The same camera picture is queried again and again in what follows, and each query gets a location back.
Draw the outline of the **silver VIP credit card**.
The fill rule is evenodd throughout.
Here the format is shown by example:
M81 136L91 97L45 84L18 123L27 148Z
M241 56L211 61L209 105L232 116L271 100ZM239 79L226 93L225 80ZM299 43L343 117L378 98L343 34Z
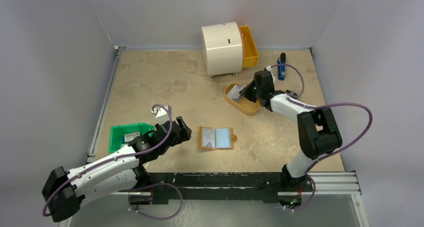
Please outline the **silver VIP credit card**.
M214 128L203 127L201 129L201 147L212 148L216 147L216 133Z

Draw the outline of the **orange leather card holder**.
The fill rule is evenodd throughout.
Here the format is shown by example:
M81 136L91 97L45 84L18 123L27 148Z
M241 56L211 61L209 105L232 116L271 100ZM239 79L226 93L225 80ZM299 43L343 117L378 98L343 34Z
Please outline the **orange leather card holder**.
M213 128L215 129L215 148L204 148L201 147L201 130L202 128L208 128L204 126L199 127L199 141L198 147L205 150L233 150L237 136L231 127Z

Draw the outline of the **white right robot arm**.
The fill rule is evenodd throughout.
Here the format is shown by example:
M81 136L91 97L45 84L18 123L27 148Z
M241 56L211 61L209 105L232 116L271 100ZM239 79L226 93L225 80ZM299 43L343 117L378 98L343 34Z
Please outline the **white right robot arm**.
M320 157L342 146L343 140L331 108L307 106L292 91L276 90L274 76L268 70L257 71L253 80L240 92L250 102L295 121L300 151L282 168L280 183L288 191L300 185L309 167Z

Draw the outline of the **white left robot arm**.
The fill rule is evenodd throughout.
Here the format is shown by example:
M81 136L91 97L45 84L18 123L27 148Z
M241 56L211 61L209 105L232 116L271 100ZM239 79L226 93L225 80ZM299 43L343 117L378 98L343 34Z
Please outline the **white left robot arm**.
M42 188L44 217L58 223L75 215L83 206L106 195L120 192L153 192L158 186L175 188L164 180L152 181L145 163L164 155L191 139L192 130L183 118L155 125L126 143L119 150L84 166L52 170Z

